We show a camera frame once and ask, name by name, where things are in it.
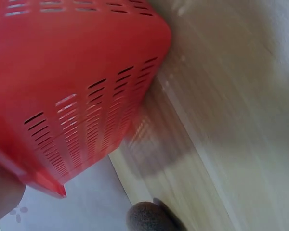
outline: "white floor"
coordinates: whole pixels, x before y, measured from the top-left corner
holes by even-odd
[[[65,185],[55,199],[29,187],[20,205],[0,221],[0,231],[126,231],[131,204],[108,158]]]

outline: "gray fuzzy object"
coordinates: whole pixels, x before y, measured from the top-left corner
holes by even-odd
[[[164,211],[152,202],[139,202],[127,213],[129,231],[177,231]]]

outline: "wooden floor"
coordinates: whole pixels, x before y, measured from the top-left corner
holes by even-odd
[[[289,231],[289,0],[152,0],[172,48],[111,154],[189,231]]]

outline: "ventilation slot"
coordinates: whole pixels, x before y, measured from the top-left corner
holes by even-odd
[[[75,4],[93,4],[92,1],[74,1]]]
[[[29,11],[15,11],[15,12],[10,12],[10,13],[6,13],[5,16],[9,17],[9,16],[15,16],[15,15],[20,15],[20,14],[25,14],[28,13]]]
[[[131,67],[129,67],[129,68],[126,68],[126,69],[124,69],[123,71],[120,71],[120,72],[118,73],[118,75],[121,75],[121,74],[123,74],[124,72],[130,71],[130,70],[132,70],[133,68],[134,68],[133,66],[131,66]]]
[[[125,77],[122,77],[122,78],[119,78],[117,81],[116,81],[116,83],[118,83],[118,82],[120,82],[120,81],[122,81],[122,80],[124,80],[124,79],[126,79],[126,78],[128,78],[128,77],[130,77],[131,75],[127,75],[127,76],[125,76]]]
[[[153,16],[153,15],[150,14],[150,13],[139,13],[139,14],[141,14],[141,15],[145,15],[145,16]]]
[[[127,13],[127,11],[120,11],[120,10],[111,10],[111,11],[116,13]]]
[[[154,57],[154,58],[152,58],[152,59],[148,59],[147,61],[145,61],[145,64],[147,64],[147,63],[149,63],[149,62],[152,62],[152,61],[154,61],[154,60],[156,60],[157,59],[157,57]]]
[[[136,9],[148,10],[148,8],[143,6],[134,6]]]
[[[41,5],[61,4],[61,1],[41,1]]]
[[[9,5],[9,6],[7,6],[7,9],[16,8],[16,7],[22,7],[22,6],[27,6],[27,4],[20,3],[20,4]]]
[[[100,80],[100,81],[98,81],[98,82],[90,85],[88,88],[93,88],[93,87],[95,87],[95,86],[97,86],[97,85],[99,85],[99,84],[101,84],[101,83],[103,83],[103,82],[105,82],[105,81],[106,81],[106,79],[104,78],[104,79],[102,79],[102,80]]]
[[[106,5],[110,5],[110,6],[122,6],[121,4],[118,4],[118,3],[106,3]]]
[[[130,0],[130,2],[133,2],[133,3],[143,3],[142,1],[137,1],[137,0]]]
[[[60,11],[63,11],[63,8],[62,7],[53,7],[53,8],[43,8],[40,10],[41,12],[60,12]]]
[[[44,114],[44,113],[43,113],[43,112],[40,112],[40,113],[36,114],[35,116],[33,116],[33,117],[31,117],[30,119],[26,120],[26,121],[24,122],[24,124],[27,124],[27,123],[31,122],[32,120],[38,118],[38,117],[41,116],[42,114]]]
[[[152,67],[154,67],[154,65],[151,65],[151,66],[147,66],[147,67],[145,67],[145,68],[141,69],[141,71],[145,71],[145,70],[147,70],[147,69],[150,69],[150,68],[152,68]]]
[[[77,11],[96,11],[95,8],[76,8]]]

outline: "basket slot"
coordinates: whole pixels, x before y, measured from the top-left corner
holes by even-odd
[[[154,58],[152,58],[152,59],[148,59],[148,60],[145,61],[144,63],[147,64],[147,63],[152,62],[152,61],[154,61],[154,60],[156,60],[156,59],[158,59],[158,58],[157,58],[157,57],[154,57]]]

